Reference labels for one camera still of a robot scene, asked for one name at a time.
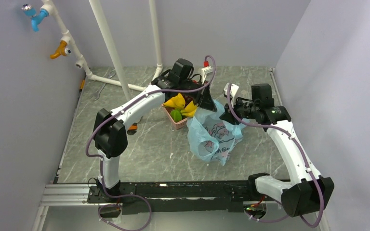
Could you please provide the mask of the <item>yellow fake starfruit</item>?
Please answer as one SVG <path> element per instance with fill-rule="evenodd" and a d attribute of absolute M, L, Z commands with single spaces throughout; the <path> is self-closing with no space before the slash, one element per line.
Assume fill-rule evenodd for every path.
<path fill-rule="evenodd" d="M 185 98 L 181 93 L 178 93 L 176 96 L 170 98 L 162 104 L 164 107 L 170 107 L 175 109 L 184 109 L 186 105 Z"/>

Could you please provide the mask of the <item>light blue plastic bag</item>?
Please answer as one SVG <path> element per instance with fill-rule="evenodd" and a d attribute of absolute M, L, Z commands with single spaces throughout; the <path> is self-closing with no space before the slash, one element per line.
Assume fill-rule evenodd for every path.
<path fill-rule="evenodd" d="M 224 106 L 214 100 L 217 111 L 197 108 L 186 123 L 190 151 L 205 162 L 218 161 L 224 166 L 234 147 L 242 141 L 243 124 L 233 125 L 220 119 Z"/>

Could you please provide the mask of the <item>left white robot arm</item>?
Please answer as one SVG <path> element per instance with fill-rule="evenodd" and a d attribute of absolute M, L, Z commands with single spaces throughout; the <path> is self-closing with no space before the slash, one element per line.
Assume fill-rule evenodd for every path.
<path fill-rule="evenodd" d="M 86 144 L 86 155 L 94 143 L 100 159 L 100 175 L 97 186 L 100 196 L 107 202 L 115 201 L 121 194 L 119 178 L 119 159 L 128 146 L 127 131 L 150 110 L 161 106 L 175 96 L 185 99 L 202 109 L 215 112 L 216 106 L 210 95 L 212 79 L 201 77 L 192 80 L 194 67 L 186 59 L 178 59 L 171 69 L 153 79 L 149 86 L 137 96 L 111 111 L 101 109 L 95 119 L 92 135 Z"/>

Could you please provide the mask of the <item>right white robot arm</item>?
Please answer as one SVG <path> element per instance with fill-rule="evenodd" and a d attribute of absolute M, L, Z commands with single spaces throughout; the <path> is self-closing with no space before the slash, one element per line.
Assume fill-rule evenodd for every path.
<path fill-rule="evenodd" d="M 284 106 L 276 106 L 269 84 L 251 86 L 251 98 L 238 96 L 239 87 L 227 83 L 227 98 L 221 120 L 233 125 L 262 128 L 276 145 L 287 167 L 289 181 L 278 180 L 267 173 L 249 177 L 246 193 L 252 200 L 266 195 L 281 203 L 290 217 L 318 212 L 322 215 L 334 190 L 330 177 L 323 177 L 310 161 L 296 133 L 292 118 Z"/>

